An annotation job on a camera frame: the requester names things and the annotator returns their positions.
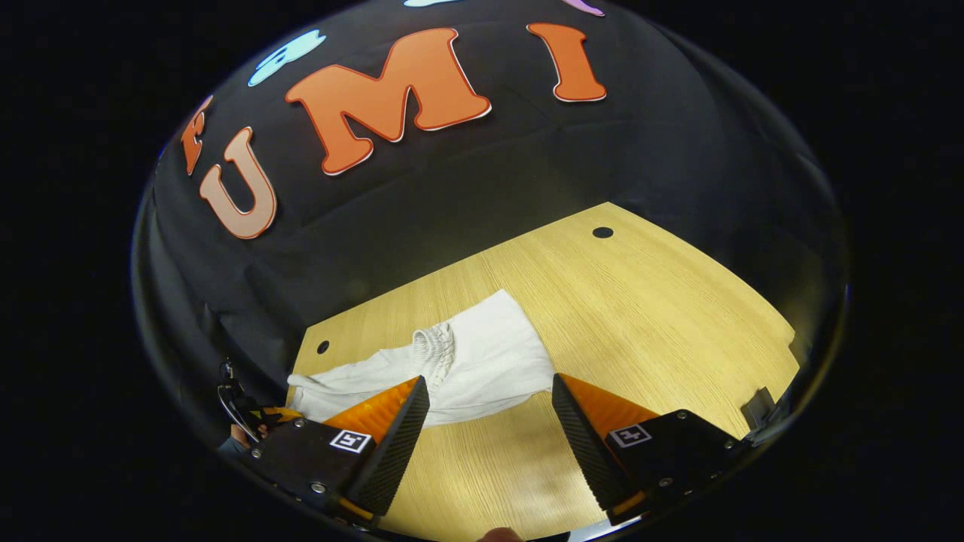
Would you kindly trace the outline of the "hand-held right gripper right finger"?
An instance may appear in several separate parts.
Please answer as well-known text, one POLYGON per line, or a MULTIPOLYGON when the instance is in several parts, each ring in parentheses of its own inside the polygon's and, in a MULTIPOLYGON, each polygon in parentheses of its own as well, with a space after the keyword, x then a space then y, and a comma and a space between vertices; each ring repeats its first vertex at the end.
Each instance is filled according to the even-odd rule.
POLYGON ((750 449, 689 410, 655 414, 564 373, 551 403, 582 476, 614 527, 653 522, 705 494, 750 449))

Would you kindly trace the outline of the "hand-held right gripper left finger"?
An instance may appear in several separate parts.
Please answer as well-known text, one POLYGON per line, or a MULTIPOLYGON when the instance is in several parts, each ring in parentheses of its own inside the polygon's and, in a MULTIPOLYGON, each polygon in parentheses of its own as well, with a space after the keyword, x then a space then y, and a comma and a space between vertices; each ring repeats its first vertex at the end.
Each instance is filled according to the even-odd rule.
POLYGON ((327 421, 289 418, 251 445, 250 473, 313 513, 347 525, 378 525, 395 500, 429 408, 419 375, 327 421))

